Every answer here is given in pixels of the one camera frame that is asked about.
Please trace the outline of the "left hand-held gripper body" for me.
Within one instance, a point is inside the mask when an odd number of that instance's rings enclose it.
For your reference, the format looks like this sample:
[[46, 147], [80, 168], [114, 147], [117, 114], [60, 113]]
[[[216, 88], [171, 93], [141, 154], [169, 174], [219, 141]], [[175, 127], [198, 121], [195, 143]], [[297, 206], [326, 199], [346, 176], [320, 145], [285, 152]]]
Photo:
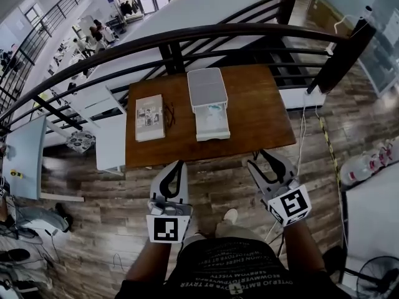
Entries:
[[185, 238], [193, 214], [193, 206], [149, 200], [146, 216], [150, 242], [179, 244]]

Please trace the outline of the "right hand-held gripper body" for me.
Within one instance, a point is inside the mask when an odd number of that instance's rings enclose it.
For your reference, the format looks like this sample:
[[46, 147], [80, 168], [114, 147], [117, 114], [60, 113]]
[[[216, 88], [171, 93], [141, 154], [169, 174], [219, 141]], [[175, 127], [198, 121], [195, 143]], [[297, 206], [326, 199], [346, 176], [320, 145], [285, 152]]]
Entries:
[[281, 226], [289, 226], [307, 217], [312, 210], [306, 186], [301, 184], [266, 202], [267, 210]]

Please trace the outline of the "clear plastic bag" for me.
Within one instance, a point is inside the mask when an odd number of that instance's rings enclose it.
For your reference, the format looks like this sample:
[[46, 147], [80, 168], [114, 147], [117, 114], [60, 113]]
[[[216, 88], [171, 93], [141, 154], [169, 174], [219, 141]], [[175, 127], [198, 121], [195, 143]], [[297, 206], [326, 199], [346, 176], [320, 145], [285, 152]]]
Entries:
[[198, 112], [201, 122], [206, 129], [224, 128], [225, 109], [222, 105], [208, 105]]

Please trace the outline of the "white plastic drawer box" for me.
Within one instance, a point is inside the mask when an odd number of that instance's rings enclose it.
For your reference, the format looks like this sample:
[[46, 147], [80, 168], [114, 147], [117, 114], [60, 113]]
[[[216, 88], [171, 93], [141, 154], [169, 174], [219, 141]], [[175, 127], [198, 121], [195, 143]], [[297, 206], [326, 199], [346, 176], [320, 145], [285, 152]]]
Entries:
[[[226, 140], [230, 138], [227, 107], [228, 96], [219, 68], [192, 70], [187, 73], [188, 91], [192, 111], [195, 115], [196, 140]], [[201, 108], [208, 105], [222, 105], [225, 109], [224, 128], [206, 129], [198, 116]]]

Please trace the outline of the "person's right forearm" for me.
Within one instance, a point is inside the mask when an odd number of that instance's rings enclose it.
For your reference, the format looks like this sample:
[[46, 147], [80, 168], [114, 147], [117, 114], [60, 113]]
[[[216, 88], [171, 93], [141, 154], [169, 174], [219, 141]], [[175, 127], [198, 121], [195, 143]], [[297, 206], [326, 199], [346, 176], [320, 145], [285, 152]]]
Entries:
[[305, 221], [297, 221], [284, 228], [287, 264], [295, 273], [325, 271], [322, 254]]

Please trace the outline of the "person's left forearm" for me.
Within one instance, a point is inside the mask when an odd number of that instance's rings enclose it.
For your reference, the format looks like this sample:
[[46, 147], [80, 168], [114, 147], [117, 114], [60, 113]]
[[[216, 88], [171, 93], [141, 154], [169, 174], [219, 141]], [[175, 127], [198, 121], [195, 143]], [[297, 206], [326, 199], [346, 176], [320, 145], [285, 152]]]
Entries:
[[162, 284], [165, 281], [170, 252], [171, 244], [147, 240], [125, 279], [133, 282]]

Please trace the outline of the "brown cardboard box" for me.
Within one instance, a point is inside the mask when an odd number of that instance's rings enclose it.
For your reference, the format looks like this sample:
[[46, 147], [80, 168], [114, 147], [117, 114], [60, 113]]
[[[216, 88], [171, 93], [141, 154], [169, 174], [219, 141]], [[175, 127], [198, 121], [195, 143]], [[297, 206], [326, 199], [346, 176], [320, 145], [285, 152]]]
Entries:
[[331, 34], [350, 37], [353, 31], [353, 24], [327, 0], [310, 0], [307, 17]]

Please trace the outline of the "person's beige shoe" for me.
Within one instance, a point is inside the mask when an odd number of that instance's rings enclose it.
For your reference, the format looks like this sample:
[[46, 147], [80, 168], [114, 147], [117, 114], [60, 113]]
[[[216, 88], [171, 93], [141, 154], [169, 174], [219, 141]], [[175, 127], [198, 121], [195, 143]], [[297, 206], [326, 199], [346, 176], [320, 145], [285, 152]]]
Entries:
[[229, 209], [223, 217], [223, 222], [226, 222], [227, 224], [230, 225], [235, 225], [237, 219], [238, 219], [238, 211], [236, 209]]

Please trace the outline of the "yellow black floor strip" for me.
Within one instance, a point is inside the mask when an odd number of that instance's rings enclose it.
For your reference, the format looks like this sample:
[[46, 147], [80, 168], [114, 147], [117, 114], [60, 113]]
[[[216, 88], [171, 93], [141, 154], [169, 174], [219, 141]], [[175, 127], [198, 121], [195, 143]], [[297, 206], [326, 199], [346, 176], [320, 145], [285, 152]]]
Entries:
[[329, 148], [330, 157], [331, 157], [331, 160], [332, 160], [333, 166], [334, 166], [335, 178], [336, 178], [336, 181], [337, 181], [338, 188], [340, 188], [340, 186], [341, 186], [341, 180], [340, 180], [340, 174], [339, 174], [339, 166], [338, 166], [337, 159], [336, 159], [336, 157], [335, 157], [334, 149], [333, 149], [333, 147], [332, 147], [332, 144], [331, 144], [331, 142], [330, 142], [330, 138], [329, 138], [328, 132], [327, 132], [327, 130], [325, 129], [325, 125], [324, 125], [324, 123], [323, 123], [321, 117], [318, 116], [317, 118], [318, 118], [318, 120], [319, 120], [320, 127], [321, 127], [321, 129], [322, 129], [323, 134], [324, 134], [325, 141], [326, 141], [327, 146], [328, 146], [328, 148]]

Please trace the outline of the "person's khaki trouser leg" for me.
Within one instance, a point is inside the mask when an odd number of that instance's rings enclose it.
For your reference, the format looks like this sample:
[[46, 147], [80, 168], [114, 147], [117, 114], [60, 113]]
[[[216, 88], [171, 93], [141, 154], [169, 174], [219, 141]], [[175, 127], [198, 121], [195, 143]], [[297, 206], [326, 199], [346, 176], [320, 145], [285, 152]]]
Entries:
[[[237, 237], [244, 239], [257, 239], [257, 235], [251, 230], [235, 225], [231, 221], [222, 221], [218, 223], [214, 235], [216, 238]], [[197, 233], [185, 239], [183, 241], [183, 246], [186, 247], [193, 242], [205, 239], [207, 239], [207, 237], [203, 234]]]

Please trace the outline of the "white chair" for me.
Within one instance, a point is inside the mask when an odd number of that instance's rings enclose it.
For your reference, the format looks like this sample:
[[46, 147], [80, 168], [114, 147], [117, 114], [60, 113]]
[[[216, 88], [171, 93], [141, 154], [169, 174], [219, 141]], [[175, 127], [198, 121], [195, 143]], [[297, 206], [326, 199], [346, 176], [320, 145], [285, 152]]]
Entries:
[[96, 137], [99, 171], [123, 176], [127, 113], [107, 87], [92, 93], [83, 90], [70, 97], [70, 107], [88, 123]]

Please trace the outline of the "brown wooden table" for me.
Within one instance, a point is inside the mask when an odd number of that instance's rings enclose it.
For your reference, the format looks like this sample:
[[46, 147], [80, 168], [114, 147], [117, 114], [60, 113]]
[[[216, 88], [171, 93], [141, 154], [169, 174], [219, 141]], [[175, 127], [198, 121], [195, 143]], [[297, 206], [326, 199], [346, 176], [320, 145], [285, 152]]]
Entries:
[[[196, 140], [186, 74], [131, 84], [125, 140], [126, 168], [170, 164], [179, 159], [222, 158], [296, 143], [286, 108], [268, 67], [223, 67], [221, 74], [228, 96], [227, 118], [231, 136], [227, 140]], [[175, 122], [165, 128], [164, 138], [137, 142], [135, 102], [154, 95], [162, 95], [164, 104], [174, 110]]]

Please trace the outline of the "pack of water bottles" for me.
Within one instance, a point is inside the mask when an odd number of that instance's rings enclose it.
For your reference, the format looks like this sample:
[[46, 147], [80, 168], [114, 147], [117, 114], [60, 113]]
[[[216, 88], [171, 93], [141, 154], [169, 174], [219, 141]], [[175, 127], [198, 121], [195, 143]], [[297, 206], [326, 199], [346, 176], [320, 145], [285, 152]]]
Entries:
[[344, 186], [353, 186], [395, 163], [399, 163], [399, 136], [344, 162], [339, 173], [340, 181]]

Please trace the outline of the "grey book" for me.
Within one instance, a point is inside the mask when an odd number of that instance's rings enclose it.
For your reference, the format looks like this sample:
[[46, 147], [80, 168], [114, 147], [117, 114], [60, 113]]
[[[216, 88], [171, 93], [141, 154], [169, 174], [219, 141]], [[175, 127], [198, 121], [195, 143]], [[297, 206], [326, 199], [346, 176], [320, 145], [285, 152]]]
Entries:
[[135, 139], [137, 142], [165, 137], [163, 108], [161, 94], [136, 100]]

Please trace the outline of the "person's black printed t-shirt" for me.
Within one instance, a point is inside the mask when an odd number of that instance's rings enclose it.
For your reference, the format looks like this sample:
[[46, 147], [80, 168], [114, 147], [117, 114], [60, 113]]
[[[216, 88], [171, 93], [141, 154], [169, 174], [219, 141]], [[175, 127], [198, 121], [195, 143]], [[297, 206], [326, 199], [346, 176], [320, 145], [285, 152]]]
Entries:
[[204, 239], [184, 248], [168, 280], [123, 281], [115, 299], [351, 299], [325, 272], [295, 275], [259, 240]]

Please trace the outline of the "white counter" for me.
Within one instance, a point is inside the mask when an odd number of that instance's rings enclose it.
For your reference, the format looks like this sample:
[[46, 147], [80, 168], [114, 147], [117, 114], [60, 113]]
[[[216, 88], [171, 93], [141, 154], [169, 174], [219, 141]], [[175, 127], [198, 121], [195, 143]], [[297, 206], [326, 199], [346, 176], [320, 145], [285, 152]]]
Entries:
[[399, 259], [399, 163], [345, 194], [349, 247], [345, 266], [358, 272], [375, 257]]

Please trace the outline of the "patterned cushion stool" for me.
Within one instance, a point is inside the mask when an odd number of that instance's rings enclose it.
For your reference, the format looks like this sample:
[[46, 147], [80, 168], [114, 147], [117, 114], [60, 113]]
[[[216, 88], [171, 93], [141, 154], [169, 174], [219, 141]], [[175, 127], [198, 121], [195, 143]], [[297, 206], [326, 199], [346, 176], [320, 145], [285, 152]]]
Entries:
[[85, 153], [96, 142], [96, 137], [89, 131], [75, 131], [66, 139], [66, 146], [80, 154]]

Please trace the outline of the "black standing fan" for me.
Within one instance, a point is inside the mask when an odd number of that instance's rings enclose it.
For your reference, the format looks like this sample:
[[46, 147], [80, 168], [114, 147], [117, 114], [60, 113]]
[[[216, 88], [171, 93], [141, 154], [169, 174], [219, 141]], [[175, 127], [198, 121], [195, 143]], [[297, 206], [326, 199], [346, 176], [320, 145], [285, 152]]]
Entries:
[[345, 267], [345, 252], [335, 246], [322, 256], [327, 273], [336, 271], [355, 277], [357, 299], [399, 299], [399, 259], [379, 256], [368, 260], [357, 272]]

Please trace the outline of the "white table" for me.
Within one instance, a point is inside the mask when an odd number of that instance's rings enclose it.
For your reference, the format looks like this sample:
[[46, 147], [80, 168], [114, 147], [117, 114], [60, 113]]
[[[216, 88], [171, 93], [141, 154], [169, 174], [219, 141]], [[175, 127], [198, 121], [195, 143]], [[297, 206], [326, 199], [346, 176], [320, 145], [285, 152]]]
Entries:
[[[2, 176], [10, 185], [10, 194], [26, 199], [84, 202], [82, 197], [49, 194], [41, 191], [42, 158], [47, 119], [40, 116], [20, 126], [6, 137], [6, 155], [2, 162]], [[23, 178], [10, 175], [15, 169]]]

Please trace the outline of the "dark curved handrail railing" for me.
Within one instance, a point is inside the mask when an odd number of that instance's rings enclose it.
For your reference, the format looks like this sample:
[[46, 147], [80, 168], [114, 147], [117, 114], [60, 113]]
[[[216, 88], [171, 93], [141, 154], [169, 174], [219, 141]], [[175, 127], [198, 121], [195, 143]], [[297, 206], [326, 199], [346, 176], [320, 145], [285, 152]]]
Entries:
[[[324, 55], [328, 59], [324, 63], [312, 62], [273, 62], [269, 67], [305, 67], [318, 68], [316, 75], [299, 74], [299, 75], [274, 75], [274, 80], [294, 80], [294, 79], [310, 79], [309, 85], [283, 85], [279, 89], [286, 90], [302, 90], [311, 94], [315, 89], [319, 89], [320, 93], [326, 95], [331, 92], [335, 86], [343, 79], [346, 73], [351, 69], [353, 64], [358, 60], [362, 52], [372, 40], [376, 33], [371, 23], [365, 19], [358, 21], [355, 29], [350, 37], [339, 36], [337, 34], [328, 34], [326, 32], [314, 31], [304, 27], [280, 25], [280, 24], [255, 24], [255, 23], [234, 23], [234, 24], [215, 24], [209, 26], [200, 26], [193, 28], [184, 28], [159, 34], [143, 37], [122, 45], [118, 45], [112, 49], [105, 50], [99, 55], [93, 55], [91, 58], [83, 60], [77, 64], [62, 70], [60, 73], [53, 75], [51, 78], [39, 84], [30, 92], [20, 97], [10, 108], [0, 114], [0, 140], [11, 133], [10, 127], [19, 120], [36, 111], [35, 108], [28, 110], [21, 116], [10, 120], [10, 116], [25, 103], [35, 101], [39, 104], [39, 108], [45, 108], [49, 115], [55, 115], [60, 120], [66, 122], [69, 126], [78, 128], [79, 125], [72, 121], [69, 117], [62, 114], [62, 109], [54, 108], [52, 102], [60, 100], [71, 93], [84, 90], [101, 82], [119, 78], [124, 75], [132, 74], [147, 70], [150, 75], [154, 74], [158, 69], [164, 67], [167, 74], [174, 75], [185, 72], [187, 66], [200, 59], [212, 57], [237, 57], [240, 54], [258, 54], [262, 52], [270, 54], [311, 54]], [[332, 51], [322, 49], [301, 49], [288, 47], [266, 47], [248, 49], [226, 49], [219, 50], [218, 47], [224, 45], [231, 40], [243, 36], [264, 36], [268, 39], [296, 37], [309, 40], [325, 41], [333, 44], [335, 47]], [[96, 78], [92, 81], [85, 82], [82, 85], [65, 91], [50, 100], [43, 101], [39, 98], [39, 94], [55, 87], [56, 85], [66, 81], [79, 73], [88, 69], [92, 69], [107, 62], [136, 54], [147, 50], [158, 49], [161, 59], [144, 64], [135, 65], [133, 67], [116, 71], [103, 77]]]

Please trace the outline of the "rack of dark coats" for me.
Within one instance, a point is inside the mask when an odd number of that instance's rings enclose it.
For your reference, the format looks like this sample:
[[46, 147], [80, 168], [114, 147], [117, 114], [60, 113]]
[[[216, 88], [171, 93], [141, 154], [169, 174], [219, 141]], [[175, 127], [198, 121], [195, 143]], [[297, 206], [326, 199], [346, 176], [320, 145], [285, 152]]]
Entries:
[[138, 4], [136, 0], [125, 1], [120, 4], [120, 10], [123, 16], [134, 15], [139, 11]]

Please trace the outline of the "black balcony railing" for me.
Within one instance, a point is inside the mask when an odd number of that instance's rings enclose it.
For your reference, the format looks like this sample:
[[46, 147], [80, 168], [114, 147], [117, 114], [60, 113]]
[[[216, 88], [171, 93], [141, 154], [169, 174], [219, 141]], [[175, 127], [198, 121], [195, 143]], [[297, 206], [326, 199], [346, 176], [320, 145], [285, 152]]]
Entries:
[[60, 0], [47, 13], [34, 20], [31, 31], [8, 59], [0, 52], [0, 65], [3, 67], [0, 74], [0, 110], [6, 109], [19, 98], [47, 41], [82, 1]]

